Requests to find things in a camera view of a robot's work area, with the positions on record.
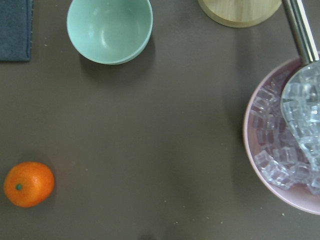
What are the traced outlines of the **wooden cup stand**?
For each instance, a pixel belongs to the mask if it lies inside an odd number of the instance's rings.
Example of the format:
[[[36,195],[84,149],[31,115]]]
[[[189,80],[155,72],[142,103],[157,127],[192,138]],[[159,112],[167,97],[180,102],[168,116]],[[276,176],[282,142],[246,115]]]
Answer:
[[[280,0],[199,0],[203,12],[213,21],[232,28],[248,28],[270,18]]]

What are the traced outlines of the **green bowl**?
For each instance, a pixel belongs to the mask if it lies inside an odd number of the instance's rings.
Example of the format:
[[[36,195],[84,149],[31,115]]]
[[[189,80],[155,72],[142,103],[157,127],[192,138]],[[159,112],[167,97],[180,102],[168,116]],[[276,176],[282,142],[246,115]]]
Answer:
[[[66,28],[73,47],[95,63],[119,65],[147,46],[153,29],[148,0],[73,0]]]

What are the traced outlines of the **metal ice scoop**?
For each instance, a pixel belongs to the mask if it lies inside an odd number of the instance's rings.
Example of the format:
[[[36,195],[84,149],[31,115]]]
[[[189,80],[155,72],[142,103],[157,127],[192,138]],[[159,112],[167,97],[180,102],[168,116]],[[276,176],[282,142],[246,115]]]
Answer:
[[[301,65],[285,84],[281,113],[313,171],[320,169],[320,57],[301,0],[282,2]]]

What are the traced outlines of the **grey folded cloth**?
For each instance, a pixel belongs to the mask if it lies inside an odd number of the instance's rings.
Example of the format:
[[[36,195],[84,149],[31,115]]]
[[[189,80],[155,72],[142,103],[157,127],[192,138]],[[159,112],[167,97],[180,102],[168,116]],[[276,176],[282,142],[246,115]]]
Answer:
[[[0,60],[27,62],[32,48],[32,0],[0,1]]]

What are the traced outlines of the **orange mandarin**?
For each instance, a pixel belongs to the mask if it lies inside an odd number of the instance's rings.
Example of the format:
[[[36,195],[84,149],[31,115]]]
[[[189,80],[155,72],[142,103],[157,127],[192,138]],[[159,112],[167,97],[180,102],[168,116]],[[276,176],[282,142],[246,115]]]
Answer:
[[[21,208],[34,207],[46,200],[55,187],[51,169],[41,162],[25,161],[15,165],[4,179],[8,200]]]

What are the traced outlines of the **pink bowl with ice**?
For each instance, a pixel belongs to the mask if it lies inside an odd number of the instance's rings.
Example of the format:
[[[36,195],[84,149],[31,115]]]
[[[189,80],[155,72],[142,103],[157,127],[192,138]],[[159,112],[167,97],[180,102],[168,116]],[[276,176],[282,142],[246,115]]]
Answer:
[[[290,156],[297,158],[299,147],[287,146],[276,135],[284,120],[278,116],[280,95],[287,79],[300,66],[299,57],[272,70],[258,85],[248,103],[243,122],[243,141],[253,169],[263,184],[285,203],[318,215],[320,197],[310,192],[309,185],[290,178]]]

